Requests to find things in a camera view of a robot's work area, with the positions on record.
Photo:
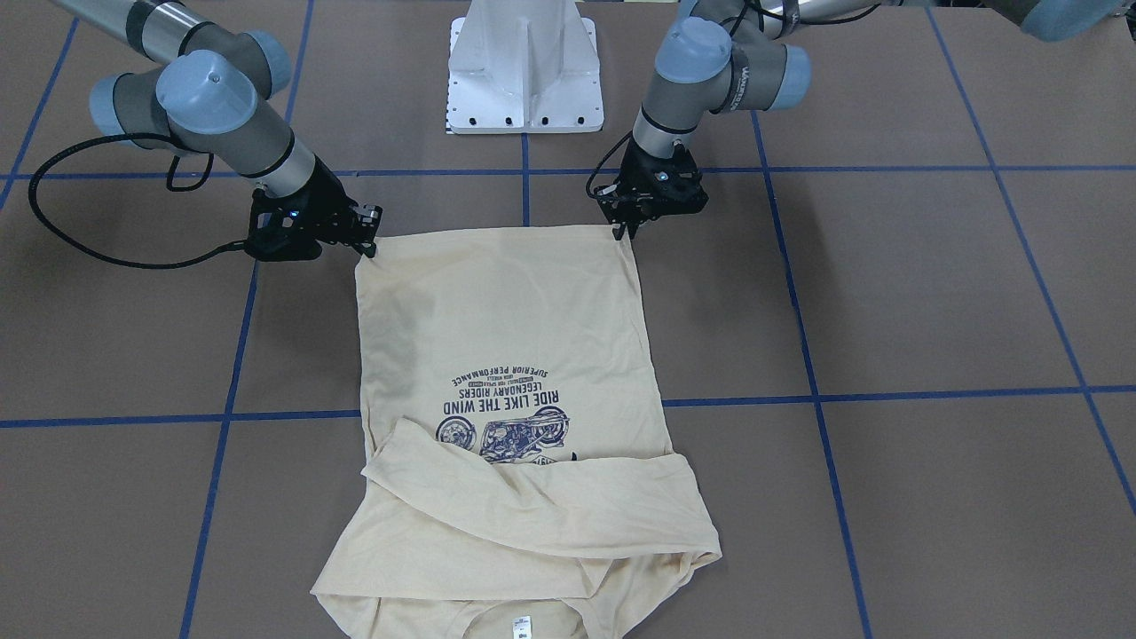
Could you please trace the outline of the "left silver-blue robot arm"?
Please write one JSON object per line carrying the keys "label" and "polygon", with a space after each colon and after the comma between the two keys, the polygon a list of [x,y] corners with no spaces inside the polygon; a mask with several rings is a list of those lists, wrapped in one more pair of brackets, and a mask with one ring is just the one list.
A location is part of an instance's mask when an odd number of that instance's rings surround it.
{"label": "left silver-blue robot arm", "polygon": [[690,138],[705,114],[796,107],[810,89],[812,63],[785,39],[802,26],[863,20],[877,1],[682,1],[655,53],[653,77],[611,185],[585,184],[617,241],[665,216],[693,215],[707,204]]}

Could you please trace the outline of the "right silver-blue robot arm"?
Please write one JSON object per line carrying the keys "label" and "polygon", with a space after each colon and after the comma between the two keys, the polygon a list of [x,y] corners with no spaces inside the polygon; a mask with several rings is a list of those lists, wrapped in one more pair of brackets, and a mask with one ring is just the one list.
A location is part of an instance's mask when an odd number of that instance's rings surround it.
{"label": "right silver-blue robot arm", "polygon": [[157,64],[144,74],[107,77],[89,109],[100,135],[55,153],[31,179],[30,206],[41,224],[41,179],[57,163],[103,143],[127,143],[224,161],[253,185],[244,239],[214,256],[314,260],[325,244],[374,257],[381,208],[350,198],[340,179],[272,109],[289,86],[289,53],[264,31],[235,34],[179,1],[62,1],[60,7]]}

